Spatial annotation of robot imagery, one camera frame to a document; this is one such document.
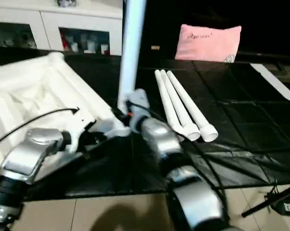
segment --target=black cord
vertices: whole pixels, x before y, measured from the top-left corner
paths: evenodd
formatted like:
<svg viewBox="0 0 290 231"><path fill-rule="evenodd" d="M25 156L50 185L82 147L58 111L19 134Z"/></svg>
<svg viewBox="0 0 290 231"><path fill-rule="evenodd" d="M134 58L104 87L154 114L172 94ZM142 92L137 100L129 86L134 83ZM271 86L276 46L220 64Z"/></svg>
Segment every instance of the black cord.
<svg viewBox="0 0 290 231"><path fill-rule="evenodd" d="M203 160L204 160L204 161L206 162L206 164L208 165L210 171L212 172L213 176L215 177L215 179L216 179L216 181L217 181L217 183L218 183L219 188L220 188L221 191L222 191L222 193L220 193L219 191L217 191L217 194L218 194L218 196L220 197L220 199L221 199L221 201L222 201L222 204L223 204L223 207L224 207L224 215L225 215L225 217L226 217L227 212L228 212L228 205L227 205L227 201L226 201L226 193L225 193L225 190L223 189L222 181L221 181L219 175L217 174L216 170L213 168L211 162L208 160L208 157L206 156L206 154L203 153L203 152L199 149L199 147L197 147L197 145L196 145L193 141L189 140L186 136L184 136L184 135L178 133L177 131L174 131L173 128L171 128L170 125L165 121L165 119L163 119L163 118L162 118L158 113L156 113L156 112L154 112L154 111L152 111L152 110L150 110L149 108L146 108L146 107L144 107L144 106L138 105L138 104L133 103L133 102L131 102L131 101L127 101L127 106L129 107L129 106L131 106L131 105L134 105L134 106L136 106L136 107L139 107L139 108L142 108L142 109L148 111L148 112L149 112L153 117L155 117L156 119L158 119L158 120L160 120L160 121L166 123L166 124L168 125L168 127L169 127L173 132L175 132L178 136L183 137L183 138L184 138L185 140L187 140L190 144L192 144L192 146L195 148L195 150L197 151L197 153L198 153L198 154L203 158ZM195 167L195 169L198 171L198 173L200 174L200 176L201 176L202 178L204 178L204 180L205 180L205 181L210 185L210 187L211 187L211 188L215 188L215 185L214 185L214 184L213 184L213 183L212 183L212 182L211 182L211 181L210 181L210 180L205 176L205 174L202 173L202 172L201 172L201 171L200 171L196 166L194 166L194 167Z"/></svg>
<svg viewBox="0 0 290 231"><path fill-rule="evenodd" d="M2 136L0 138L0 142L2 142L4 139L6 139L8 136L10 136L11 134L13 134L14 132L18 131L19 129L21 129L22 127L26 126L27 124L37 120L37 119L40 119L42 117L45 117L47 115L50 115L50 114L53 114L53 113L56 113L56 112L62 112L62 111L72 111L72 113L75 113L77 112L79 109L76 109L76 108L63 108L63 109L56 109L56 110L53 110L53 111L50 111L50 112L47 112L47 113L44 113L42 115L39 115L33 119L30 119L29 121L17 126L16 128L14 128L13 130L9 131L8 133L6 133L4 136Z"/></svg>

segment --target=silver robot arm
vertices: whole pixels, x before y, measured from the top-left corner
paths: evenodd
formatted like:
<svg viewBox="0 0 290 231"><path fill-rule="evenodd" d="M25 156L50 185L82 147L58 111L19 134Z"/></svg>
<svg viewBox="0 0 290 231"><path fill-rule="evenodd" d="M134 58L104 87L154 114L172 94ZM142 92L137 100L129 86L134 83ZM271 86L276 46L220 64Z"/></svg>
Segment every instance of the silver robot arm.
<svg viewBox="0 0 290 231"><path fill-rule="evenodd" d="M130 127L158 156L160 171L168 182L167 203L177 230L239 231L224 220L220 198L199 176L175 132L150 116L145 91L136 90L129 103L133 115Z"/></svg>
<svg viewBox="0 0 290 231"><path fill-rule="evenodd" d="M0 166L0 231L19 218L23 199L34 183L44 159L71 144L68 132L57 129L30 129Z"/></svg>

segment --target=white pvc pipe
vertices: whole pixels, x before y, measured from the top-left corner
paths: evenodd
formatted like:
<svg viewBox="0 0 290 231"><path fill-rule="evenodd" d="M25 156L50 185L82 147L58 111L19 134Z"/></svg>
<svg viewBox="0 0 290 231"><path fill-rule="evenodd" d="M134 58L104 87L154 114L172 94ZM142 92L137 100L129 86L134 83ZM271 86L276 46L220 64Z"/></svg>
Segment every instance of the white pvc pipe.
<svg viewBox="0 0 290 231"><path fill-rule="evenodd" d="M160 92L160 96L161 96L161 100L163 103L163 108L164 108L164 112L165 112L168 124L171 126L172 129L186 136L183 127L179 123L178 117L176 115L170 96L168 94L168 91L166 90L166 87L164 85L164 82L162 80L162 76L159 70L155 71L155 76L156 76L157 84L159 87L159 92Z"/></svg>
<svg viewBox="0 0 290 231"><path fill-rule="evenodd" d="M198 127L196 126L196 124L192 122L188 112L185 109L185 106L180 100L165 70L161 70L161 75L162 75L162 79L165 84L165 87L169 93L171 102L176 111L176 114L178 115L179 121L181 125L183 126L183 129L185 130L187 138L191 141L197 140L200 137L200 131Z"/></svg>
<svg viewBox="0 0 290 231"><path fill-rule="evenodd" d="M117 107L127 113L126 100L134 92L146 0L127 1Z"/></svg>
<svg viewBox="0 0 290 231"><path fill-rule="evenodd" d="M201 136L205 142L214 141L218 137L218 132L215 127L210 124L199 108L196 106L194 101L191 99L189 94L177 80L172 71L167 72L170 81L174 85L176 91L178 92L180 98L184 102L191 116L193 117L195 123L197 124L199 131L201 132Z"/></svg>

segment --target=tile floor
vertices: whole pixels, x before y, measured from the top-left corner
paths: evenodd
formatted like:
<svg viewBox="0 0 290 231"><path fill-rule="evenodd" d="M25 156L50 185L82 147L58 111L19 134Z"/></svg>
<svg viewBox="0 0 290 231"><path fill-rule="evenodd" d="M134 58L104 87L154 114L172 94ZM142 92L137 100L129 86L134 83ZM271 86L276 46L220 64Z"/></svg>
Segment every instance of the tile floor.
<svg viewBox="0 0 290 231"><path fill-rule="evenodd" d="M279 186L283 190L289 186ZM263 201L270 187L231 189L226 194L233 225L244 231L290 231L290 217L265 208L240 214ZM30 202L13 231L172 231L164 194Z"/></svg>

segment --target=pink pillow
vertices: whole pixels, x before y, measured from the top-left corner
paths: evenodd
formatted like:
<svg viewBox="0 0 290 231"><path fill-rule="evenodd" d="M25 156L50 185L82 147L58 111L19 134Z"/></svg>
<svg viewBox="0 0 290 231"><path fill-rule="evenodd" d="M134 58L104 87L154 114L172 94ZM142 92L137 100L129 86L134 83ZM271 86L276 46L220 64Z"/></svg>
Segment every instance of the pink pillow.
<svg viewBox="0 0 290 231"><path fill-rule="evenodd" d="M219 30L182 24L175 59L233 63L241 26Z"/></svg>

